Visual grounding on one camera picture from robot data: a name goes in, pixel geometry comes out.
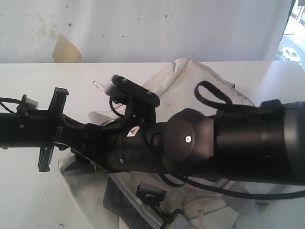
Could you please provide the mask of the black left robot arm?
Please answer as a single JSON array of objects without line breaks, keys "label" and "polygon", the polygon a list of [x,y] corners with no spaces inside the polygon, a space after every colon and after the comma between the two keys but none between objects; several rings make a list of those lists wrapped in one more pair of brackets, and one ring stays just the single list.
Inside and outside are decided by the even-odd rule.
[{"label": "black left robot arm", "polygon": [[40,149],[38,171],[49,172],[55,136],[63,125],[67,89],[55,88],[48,110],[39,110],[38,102],[23,95],[20,100],[1,98],[6,112],[0,114],[1,148],[36,147]]}]

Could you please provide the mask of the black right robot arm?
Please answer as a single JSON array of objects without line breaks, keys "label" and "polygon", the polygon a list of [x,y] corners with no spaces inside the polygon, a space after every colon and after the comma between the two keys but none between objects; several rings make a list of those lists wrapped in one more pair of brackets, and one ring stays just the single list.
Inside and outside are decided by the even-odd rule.
[{"label": "black right robot arm", "polygon": [[259,107],[233,104],[208,81],[194,88],[196,99],[216,109],[205,116],[186,108],[158,123],[159,97],[117,76],[107,92],[110,100],[126,105],[119,121],[104,126],[69,122],[58,128],[55,143],[109,173],[156,174],[181,185],[227,196],[257,200],[302,198],[303,191],[284,194],[244,194],[192,181],[193,177],[303,185],[305,183],[305,106],[265,101]]}]

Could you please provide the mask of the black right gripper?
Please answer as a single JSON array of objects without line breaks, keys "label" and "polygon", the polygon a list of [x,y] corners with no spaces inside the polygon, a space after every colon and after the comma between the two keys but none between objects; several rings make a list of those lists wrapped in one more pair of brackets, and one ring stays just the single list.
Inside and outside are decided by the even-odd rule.
[{"label": "black right gripper", "polygon": [[144,124],[133,118],[127,123],[105,126],[64,125],[56,134],[56,146],[70,148],[81,164],[93,164],[107,172],[165,173],[160,158],[164,123]]}]

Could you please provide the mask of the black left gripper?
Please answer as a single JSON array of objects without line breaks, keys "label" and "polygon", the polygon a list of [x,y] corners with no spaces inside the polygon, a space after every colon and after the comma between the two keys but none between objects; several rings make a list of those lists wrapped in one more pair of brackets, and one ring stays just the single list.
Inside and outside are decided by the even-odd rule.
[{"label": "black left gripper", "polygon": [[62,119],[62,114],[66,102],[66,97],[69,95],[67,89],[58,88],[54,89],[54,93],[47,112],[48,132],[47,146],[40,148],[38,171],[49,172],[50,163],[54,150],[54,138]]}]

